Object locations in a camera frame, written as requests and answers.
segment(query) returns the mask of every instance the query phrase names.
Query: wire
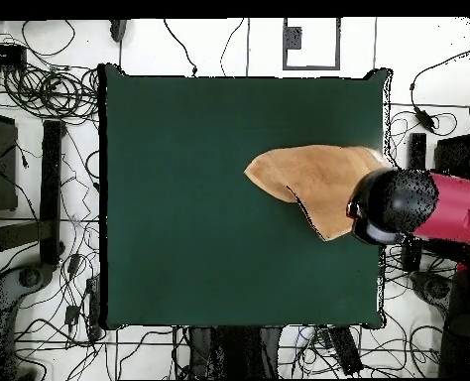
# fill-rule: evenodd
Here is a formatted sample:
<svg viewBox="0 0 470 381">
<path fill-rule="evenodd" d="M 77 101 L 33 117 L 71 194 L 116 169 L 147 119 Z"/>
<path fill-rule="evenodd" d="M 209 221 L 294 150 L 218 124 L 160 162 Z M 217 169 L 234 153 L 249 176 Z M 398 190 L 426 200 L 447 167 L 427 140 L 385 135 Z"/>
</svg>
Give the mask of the wire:
<svg viewBox="0 0 470 381">
<path fill-rule="evenodd" d="M 228 44 L 230 44 L 231 37 L 233 37 L 233 34 L 235 34 L 237 32 L 237 30 L 242 26 L 242 24 L 244 23 L 245 20 L 246 20 L 246 18 L 242 18 L 242 20 L 240 21 L 240 24 L 238 24 L 237 28 L 235 28 L 233 30 L 233 32 L 230 34 L 230 36 L 228 37 L 228 41 L 226 42 L 226 45 L 224 46 L 223 54 L 221 55 L 221 59 L 219 60 L 219 64 L 221 64 L 221 70 L 222 70 L 223 75 L 225 77 L 226 77 L 226 73 L 224 72 L 224 67 L 223 67 L 224 54 L 226 53 L 226 49 L 228 48 Z"/>
<path fill-rule="evenodd" d="M 455 56 L 452 56 L 450 57 L 449 59 L 446 59 L 445 61 L 441 62 L 441 63 L 438 63 L 438 64 L 434 64 L 434 65 L 431 65 L 427 68 L 425 68 L 424 70 L 420 71 L 413 79 L 413 82 L 411 83 L 411 86 L 410 86 L 410 92 L 411 92 L 411 104 L 413 106 L 413 108 L 415 109 L 418 109 L 418 107 L 414 104 L 414 100 L 413 100 L 413 93 L 414 93 L 414 89 L 415 89 L 415 86 L 416 86 L 416 80 L 418 79 L 419 76 L 421 76 L 422 74 L 424 74 L 426 71 L 429 71 L 429 70 L 432 70 L 436 67 L 439 67 L 443 64 L 447 64 L 448 62 L 451 62 L 452 60 L 455 60 L 455 59 L 460 59 L 460 58 L 464 58 L 464 57 L 467 57 L 470 55 L 470 50 L 466 51 L 466 52 L 463 52 L 463 53 L 459 53 Z"/>
<path fill-rule="evenodd" d="M 76 37 L 76 31 L 74 30 L 74 27 L 72 26 L 72 24 L 67 21 L 67 20 L 64 20 L 67 25 L 71 28 L 71 31 L 72 31 L 72 34 L 71 34 L 71 38 L 69 39 L 69 41 L 67 42 L 67 44 L 62 47 L 60 50 L 54 52 L 54 53 L 49 53 L 49 54 L 45 54 L 45 53 L 38 53 L 36 50 L 34 50 L 30 45 L 29 45 L 29 42 L 27 41 L 27 38 L 25 36 L 25 28 L 27 27 L 27 25 L 29 24 L 29 22 L 31 21 L 25 21 L 24 22 L 24 25 L 22 25 L 22 38 L 24 39 L 24 42 L 27 44 L 27 47 L 28 49 L 37 57 L 53 57 L 53 56 L 56 56 L 57 54 L 59 53 L 62 53 L 67 47 L 69 47 L 71 45 L 71 43 L 73 42 L 74 38 Z"/>
<path fill-rule="evenodd" d="M 413 345 L 413 338 L 414 338 L 414 336 L 416 335 L 417 332 L 419 332 L 420 330 L 424 330 L 425 328 L 430 328 L 430 329 L 432 329 L 432 330 L 438 331 L 440 334 L 443 334 L 443 330 L 441 330 L 441 328 L 438 328 L 438 327 L 436 327 L 435 325 L 429 325 L 429 324 L 427 324 L 427 325 L 422 325 L 422 326 L 420 326 L 420 327 L 417 327 L 416 329 L 414 329 L 414 330 L 411 332 L 411 335 L 410 335 L 411 361 L 412 361 L 412 363 L 413 363 L 413 365 L 414 365 L 414 368 L 416 368 L 416 371 L 418 371 L 418 374 L 420 374 L 420 376 L 421 376 L 422 378 L 427 378 L 427 377 L 425 376 L 425 374 L 423 374 L 423 372 L 422 372 L 422 371 L 420 370 L 420 368 L 418 367 L 418 364 L 416 363 L 416 356 L 415 356 L 414 353 L 417 352 L 417 350 L 418 350 L 418 351 L 420 351 L 420 350 L 418 349 L 418 347 L 417 347 L 416 345 Z"/>
<path fill-rule="evenodd" d="M 18 354 L 16 353 L 16 351 L 15 351 L 14 355 L 15 355 L 15 357 L 16 357 L 17 359 L 19 359 L 21 362 L 28 362 L 28 363 L 30 363 L 30 364 L 38 365 L 38 366 L 42 367 L 45 372 L 43 373 L 43 377 L 41 377 L 41 380 L 40 380 L 40 381 L 45 381 L 45 378 L 47 377 L 47 372 L 48 372 L 48 370 L 47 370 L 47 367 L 46 367 L 44 364 L 42 364 L 41 362 L 38 362 L 38 361 L 32 361 L 31 359 L 22 358 L 20 355 L 18 355 Z"/>
<path fill-rule="evenodd" d="M 391 131 L 391 134 L 390 134 L 390 141 L 392 143 L 392 148 L 386 148 L 386 153 L 388 154 L 388 158 L 391 160 L 391 162 L 394 163 L 395 166 L 397 166 L 398 168 L 399 165 L 397 164 L 397 154 L 398 154 L 398 148 L 399 146 L 403 143 L 403 141 L 405 140 L 407 134 L 412 130 L 414 129 L 415 127 L 418 127 L 420 125 L 420 122 L 418 121 L 418 119 L 416 119 L 416 123 L 414 123 L 411 127 L 409 126 L 409 122 L 406 118 L 398 118 L 399 116 L 403 116 L 403 115 L 410 115 L 411 117 L 415 118 L 416 119 L 416 113 L 415 112 L 411 112 L 411 111 L 400 111 L 398 112 L 397 114 L 395 114 L 392 119 L 390 120 L 390 131 Z M 440 127 L 440 120 L 439 120 L 439 117 L 446 117 L 446 116 L 450 116 L 452 119 L 453 119 L 453 128 L 447 132 L 447 133 L 438 133 L 437 130 L 439 129 Z M 436 136 L 440 136 L 440 137 L 446 137 L 446 136 L 450 136 L 454 131 L 455 129 L 457 128 L 457 125 L 458 125 L 458 121 L 457 121 L 457 117 L 452 114 L 451 112 L 442 112 L 442 113 L 439 113 L 439 114 L 434 114 L 434 115 L 431 115 L 430 118 L 432 119 L 434 125 L 433 125 L 433 129 L 436 130 L 434 131 L 433 133 L 436 135 Z M 398 133 L 393 133 L 392 132 L 392 128 L 393 126 L 398 123 L 398 122 L 404 122 L 405 124 L 405 129 L 401 132 L 398 132 Z"/>
<path fill-rule="evenodd" d="M 147 333 L 145 333 L 143 335 L 143 337 L 140 339 L 140 342 L 138 343 L 137 347 L 135 348 L 135 350 L 133 350 L 129 355 L 125 356 L 124 358 L 122 358 L 119 362 L 119 375 L 117 378 L 117 381 L 119 381 L 121 378 L 122 378 L 122 362 L 124 362 L 125 360 L 131 358 L 131 356 L 133 356 L 137 351 L 138 349 L 140 349 L 140 346 L 143 344 L 145 338 L 149 335 L 149 334 L 171 334 L 172 331 L 148 331 Z"/>
<path fill-rule="evenodd" d="M 97 179 L 99 180 L 99 177 L 95 176 L 89 169 L 88 169 L 88 161 L 90 160 L 90 158 L 92 158 L 94 155 L 98 154 L 99 153 L 99 149 L 97 151 L 94 151 L 92 152 L 88 157 L 87 159 L 85 160 L 85 170 L 87 171 L 87 173 L 93 178 L 93 179 Z"/>
<path fill-rule="evenodd" d="M 187 48 L 185 47 L 185 45 L 183 43 L 181 43 L 178 38 L 176 37 L 176 35 L 172 32 L 172 30 L 170 29 L 170 27 L 168 26 L 168 23 L 167 23 L 167 20 L 166 19 L 163 19 L 163 22 L 165 23 L 165 26 L 167 27 L 168 29 L 168 32 L 170 32 L 170 35 L 172 37 L 174 37 L 174 40 L 176 40 L 180 46 L 183 48 L 184 52 L 185 52 L 185 56 L 187 57 L 187 61 L 192 65 L 192 76 L 195 77 L 196 76 L 196 72 L 198 71 L 198 68 L 196 67 L 196 64 L 194 64 L 191 59 L 189 58 L 189 53 L 187 52 Z"/>
</svg>

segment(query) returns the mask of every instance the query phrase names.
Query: folded cloth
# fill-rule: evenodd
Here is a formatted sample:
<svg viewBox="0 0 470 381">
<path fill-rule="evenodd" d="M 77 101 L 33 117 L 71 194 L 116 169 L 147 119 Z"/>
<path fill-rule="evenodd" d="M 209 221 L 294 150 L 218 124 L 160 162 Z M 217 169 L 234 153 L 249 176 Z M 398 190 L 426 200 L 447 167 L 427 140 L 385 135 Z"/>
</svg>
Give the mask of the folded cloth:
<svg viewBox="0 0 470 381">
<path fill-rule="evenodd" d="M 362 147 L 275 149 L 255 158 L 244 174 L 268 194 L 297 202 L 321 239 L 332 240 L 351 229 L 346 206 L 357 183 L 384 167 L 376 156 Z"/>
</svg>

